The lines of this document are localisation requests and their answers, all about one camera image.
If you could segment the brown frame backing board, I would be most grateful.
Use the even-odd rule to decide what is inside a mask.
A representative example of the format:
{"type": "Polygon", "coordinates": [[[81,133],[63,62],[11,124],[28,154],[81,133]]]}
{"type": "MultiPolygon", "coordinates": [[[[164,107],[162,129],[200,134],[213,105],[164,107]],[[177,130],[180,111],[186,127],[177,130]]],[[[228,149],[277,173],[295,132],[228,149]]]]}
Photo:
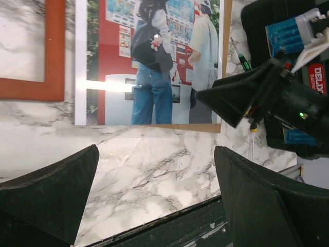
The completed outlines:
{"type": "MultiPolygon", "coordinates": [[[[222,78],[226,77],[232,2],[233,0],[220,1],[220,18],[219,18],[220,34],[219,34],[218,52],[219,52],[221,66],[218,68],[218,75],[221,76],[222,78]]],[[[150,125],[150,127],[220,134],[221,119],[218,117],[217,120],[218,123],[212,123],[212,124],[150,125]]]]}

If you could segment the red wooden photo frame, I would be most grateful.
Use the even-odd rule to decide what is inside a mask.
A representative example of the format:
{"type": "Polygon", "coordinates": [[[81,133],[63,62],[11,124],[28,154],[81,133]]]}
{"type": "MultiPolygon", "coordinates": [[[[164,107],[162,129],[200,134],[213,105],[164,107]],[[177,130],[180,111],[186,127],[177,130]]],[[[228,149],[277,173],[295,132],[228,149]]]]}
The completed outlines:
{"type": "Polygon", "coordinates": [[[65,1],[1,1],[1,99],[63,101],[65,1]]]}

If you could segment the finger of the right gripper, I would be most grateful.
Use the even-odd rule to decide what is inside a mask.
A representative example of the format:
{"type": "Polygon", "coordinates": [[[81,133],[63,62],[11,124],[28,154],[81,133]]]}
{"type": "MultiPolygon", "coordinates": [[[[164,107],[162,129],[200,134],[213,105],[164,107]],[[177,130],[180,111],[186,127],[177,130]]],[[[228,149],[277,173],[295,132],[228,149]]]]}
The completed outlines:
{"type": "Polygon", "coordinates": [[[271,58],[253,70],[217,80],[213,88],[198,92],[196,98],[235,128],[268,89],[276,65],[277,60],[271,58]]]}

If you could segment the printed photo of couple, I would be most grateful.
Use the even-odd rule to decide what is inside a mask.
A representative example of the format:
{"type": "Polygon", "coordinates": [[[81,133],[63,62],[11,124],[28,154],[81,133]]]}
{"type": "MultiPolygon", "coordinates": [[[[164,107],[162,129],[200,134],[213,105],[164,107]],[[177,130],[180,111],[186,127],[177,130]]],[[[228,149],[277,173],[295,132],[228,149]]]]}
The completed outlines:
{"type": "Polygon", "coordinates": [[[75,124],[216,124],[220,1],[77,1],[75,124]]]}

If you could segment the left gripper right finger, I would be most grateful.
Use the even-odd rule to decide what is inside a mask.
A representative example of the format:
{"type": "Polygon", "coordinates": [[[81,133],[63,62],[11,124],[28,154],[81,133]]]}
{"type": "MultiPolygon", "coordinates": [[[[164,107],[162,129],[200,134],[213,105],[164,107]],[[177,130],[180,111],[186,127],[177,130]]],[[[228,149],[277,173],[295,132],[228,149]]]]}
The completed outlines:
{"type": "Polygon", "coordinates": [[[234,246],[328,246],[328,190],[214,149],[234,246]]]}

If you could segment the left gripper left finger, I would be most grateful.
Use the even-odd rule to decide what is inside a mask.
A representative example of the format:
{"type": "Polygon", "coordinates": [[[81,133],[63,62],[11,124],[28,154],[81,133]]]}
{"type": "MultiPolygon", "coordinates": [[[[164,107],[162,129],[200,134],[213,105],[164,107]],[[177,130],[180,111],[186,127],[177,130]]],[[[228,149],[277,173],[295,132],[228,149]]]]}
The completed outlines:
{"type": "Polygon", "coordinates": [[[49,166],[1,183],[1,246],[75,243],[96,174],[91,145],[49,166]]]}

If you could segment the green black precision screwdriver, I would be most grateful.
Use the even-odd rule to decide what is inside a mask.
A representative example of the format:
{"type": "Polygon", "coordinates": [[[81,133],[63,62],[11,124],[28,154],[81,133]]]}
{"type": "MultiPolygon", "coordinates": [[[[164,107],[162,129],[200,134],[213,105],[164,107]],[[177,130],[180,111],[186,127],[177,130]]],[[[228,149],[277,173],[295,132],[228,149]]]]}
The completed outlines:
{"type": "Polygon", "coordinates": [[[245,58],[245,56],[242,53],[239,52],[239,50],[238,50],[238,48],[237,48],[237,46],[236,46],[236,44],[235,44],[232,37],[230,37],[230,41],[231,41],[231,43],[234,47],[234,50],[236,51],[237,57],[240,61],[240,64],[241,64],[242,68],[244,69],[244,71],[247,72],[247,71],[252,70],[252,68],[251,68],[249,62],[247,61],[247,59],[245,58]]]}

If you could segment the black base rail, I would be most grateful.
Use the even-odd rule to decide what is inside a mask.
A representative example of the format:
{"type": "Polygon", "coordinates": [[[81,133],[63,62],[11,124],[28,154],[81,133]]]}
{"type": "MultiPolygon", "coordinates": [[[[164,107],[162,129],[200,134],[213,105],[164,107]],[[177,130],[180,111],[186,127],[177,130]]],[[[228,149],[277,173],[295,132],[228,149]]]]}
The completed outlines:
{"type": "Polygon", "coordinates": [[[205,200],[90,246],[233,246],[221,196],[205,200]]]}

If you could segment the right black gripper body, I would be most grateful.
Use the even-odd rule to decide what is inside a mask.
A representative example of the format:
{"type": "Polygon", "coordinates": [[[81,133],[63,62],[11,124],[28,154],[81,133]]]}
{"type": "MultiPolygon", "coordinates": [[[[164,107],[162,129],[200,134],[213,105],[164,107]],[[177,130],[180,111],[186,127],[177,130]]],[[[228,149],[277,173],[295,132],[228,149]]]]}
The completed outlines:
{"type": "Polygon", "coordinates": [[[328,96],[301,84],[291,73],[292,63],[284,51],[274,57],[276,72],[272,73],[265,93],[250,107],[250,122],[259,123],[266,115],[298,129],[322,144],[328,144],[328,96]]]}

